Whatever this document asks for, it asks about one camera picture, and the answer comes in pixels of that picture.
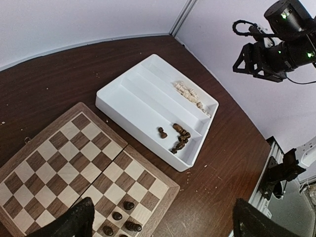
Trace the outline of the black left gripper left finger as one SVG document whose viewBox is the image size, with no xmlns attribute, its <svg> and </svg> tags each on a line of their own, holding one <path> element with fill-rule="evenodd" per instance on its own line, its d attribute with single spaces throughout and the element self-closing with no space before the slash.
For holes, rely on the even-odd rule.
<svg viewBox="0 0 316 237">
<path fill-rule="evenodd" d="M 28 234 L 29 237 L 92 237 L 95 208 L 85 197 L 46 226 Z"/>
</svg>

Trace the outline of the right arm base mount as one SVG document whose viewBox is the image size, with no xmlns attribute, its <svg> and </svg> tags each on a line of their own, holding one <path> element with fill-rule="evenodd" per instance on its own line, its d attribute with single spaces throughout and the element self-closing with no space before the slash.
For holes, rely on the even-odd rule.
<svg viewBox="0 0 316 237">
<path fill-rule="evenodd" d="M 274 156 L 268 159 L 267 167 L 259 184 L 259 192 L 266 200 L 270 200 L 274 195 L 280 198 L 283 193 L 281 182 L 284 180 L 284 165 L 277 163 Z"/>
</svg>

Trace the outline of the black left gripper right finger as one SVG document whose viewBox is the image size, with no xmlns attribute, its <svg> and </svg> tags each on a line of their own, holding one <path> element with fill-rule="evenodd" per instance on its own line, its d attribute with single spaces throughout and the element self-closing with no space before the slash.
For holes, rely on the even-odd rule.
<svg viewBox="0 0 316 237">
<path fill-rule="evenodd" d="M 233 207 L 233 233 L 235 237 L 298 237 L 242 198 Z"/>
</svg>

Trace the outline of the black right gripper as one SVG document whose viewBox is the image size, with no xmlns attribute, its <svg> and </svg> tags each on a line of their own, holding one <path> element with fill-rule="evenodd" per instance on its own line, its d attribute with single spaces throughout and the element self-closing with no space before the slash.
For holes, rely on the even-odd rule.
<svg viewBox="0 0 316 237">
<path fill-rule="evenodd" d="M 248 43 L 242 47 L 233 64 L 235 73 L 252 73 L 253 77 L 283 81 L 287 73 L 316 63 L 316 20 L 298 0 L 279 0 L 264 13 L 272 34 L 253 36 L 270 37 L 276 45 L 265 48 L 262 43 Z"/>
</svg>

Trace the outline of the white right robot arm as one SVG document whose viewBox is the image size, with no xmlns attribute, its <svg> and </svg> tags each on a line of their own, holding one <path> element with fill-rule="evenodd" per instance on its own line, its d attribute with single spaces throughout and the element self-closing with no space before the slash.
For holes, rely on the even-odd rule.
<svg viewBox="0 0 316 237">
<path fill-rule="evenodd" d="M 233 72 L 282 82 L 289 78 L 289 72 L 307 64 L 316 64 L 316 19 L 300 1 L 278 0 L 266 10 L 264 17 L 273 31 L 271 34 L 246 20 L 233 23 L 232 30 L 236 35 L 251 36 L 256 41 L 242 47 L 233 64 Z M 281 163 L 270 157 L 259 192 L 267 200 L 271 196 L 281 197 L 277 193 L 281 183 L 296 179 L 315 160 L 315 138 L 285 153 Z"/>
</svg>

